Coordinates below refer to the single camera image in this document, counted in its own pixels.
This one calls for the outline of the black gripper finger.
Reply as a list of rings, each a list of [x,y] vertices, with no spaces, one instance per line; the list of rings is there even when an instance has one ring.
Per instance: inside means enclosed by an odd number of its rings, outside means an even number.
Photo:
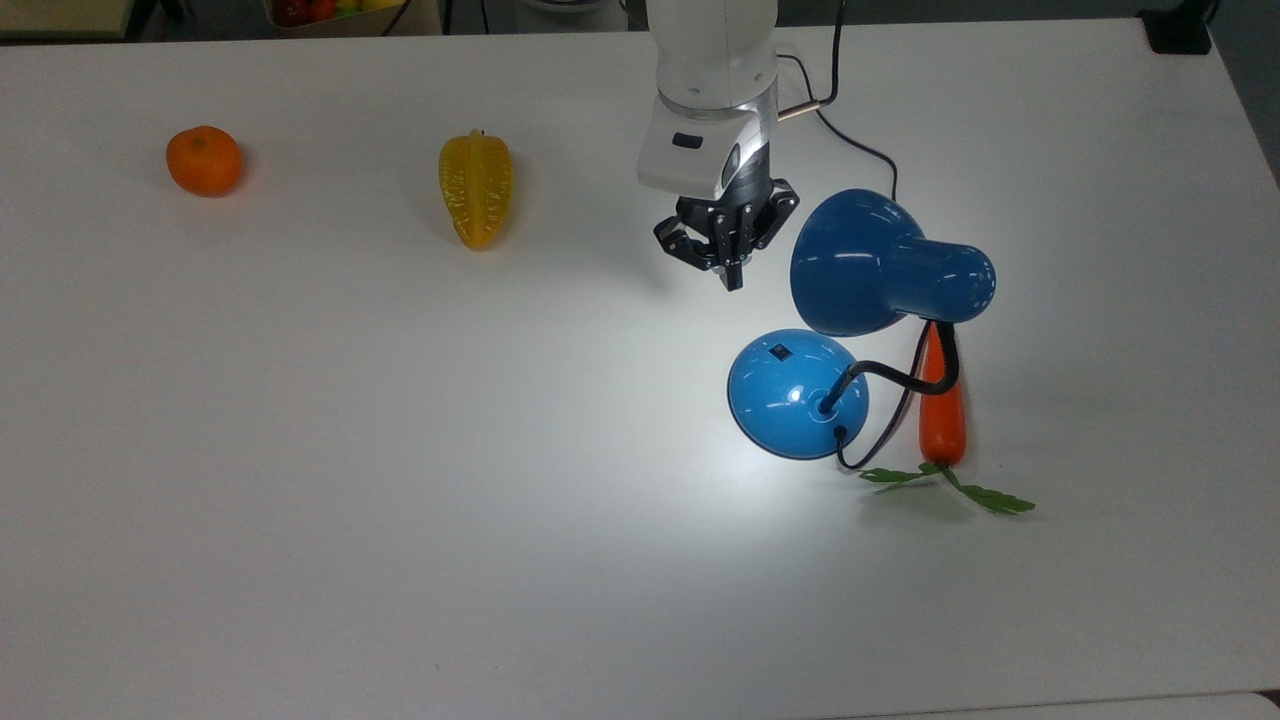
[[[744,286],[744,268],[754,251],[767,249],[799,205],[786,179],[773,179],[768,195],[744,202],[733,215],[733,291]]]
[[[718,273],[728,292],[736,291],[736,220],[708,208],[685,208],[653,228],[660,249],[700,272]]]

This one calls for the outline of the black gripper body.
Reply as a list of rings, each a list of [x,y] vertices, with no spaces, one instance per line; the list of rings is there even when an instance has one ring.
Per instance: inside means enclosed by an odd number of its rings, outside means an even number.
[[[771,141],[754,152],[736,143],[721,170],[723,193],[714,200],[680,197],[676,217],[682,223],[709,223],[716,217],[737,219],[741,208],[760,206],[773,193],[771,176]]]

